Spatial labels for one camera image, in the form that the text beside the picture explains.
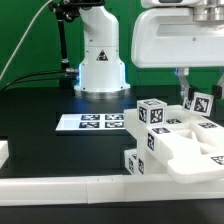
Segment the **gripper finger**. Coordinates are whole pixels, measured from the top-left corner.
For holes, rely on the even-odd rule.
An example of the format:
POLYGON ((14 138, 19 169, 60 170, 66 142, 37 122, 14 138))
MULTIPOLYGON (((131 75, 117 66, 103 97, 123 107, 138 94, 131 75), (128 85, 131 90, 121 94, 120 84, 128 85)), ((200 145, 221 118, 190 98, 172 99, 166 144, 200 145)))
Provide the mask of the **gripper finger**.
POLYGON ((222 75, 217 84, 212 86, 212 95, 215 99, 224 98, 224 68, 221 69, 221 73, 222 75))

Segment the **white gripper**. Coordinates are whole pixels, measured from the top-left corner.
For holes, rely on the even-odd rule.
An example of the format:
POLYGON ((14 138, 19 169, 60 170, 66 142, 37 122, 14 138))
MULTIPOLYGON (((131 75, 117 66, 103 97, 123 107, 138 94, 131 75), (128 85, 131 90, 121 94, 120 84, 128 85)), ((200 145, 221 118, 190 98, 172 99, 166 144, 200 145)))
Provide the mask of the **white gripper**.
POLYGON ((224 0, 140 0, 131 59, 139 68, 175 68, 181 96, 194 99, 188 67, 224 66, 224 0))

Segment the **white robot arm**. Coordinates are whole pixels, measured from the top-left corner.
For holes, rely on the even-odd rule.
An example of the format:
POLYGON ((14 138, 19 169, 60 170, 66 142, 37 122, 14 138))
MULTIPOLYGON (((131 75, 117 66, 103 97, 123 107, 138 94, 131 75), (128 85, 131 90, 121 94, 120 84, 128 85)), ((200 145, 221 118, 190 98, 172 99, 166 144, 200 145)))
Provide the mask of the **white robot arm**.
MULTIPOLYGON (((139 68, 173 68, 186 97, 191 67, 224 66, 224 0, 141 0, 134 24, 131 60, 139 68)), ((84 23, 84 59, 75 87, 90 95, 130 88, 119 56, 119 23, 105 7, 79 10, 84 23)))

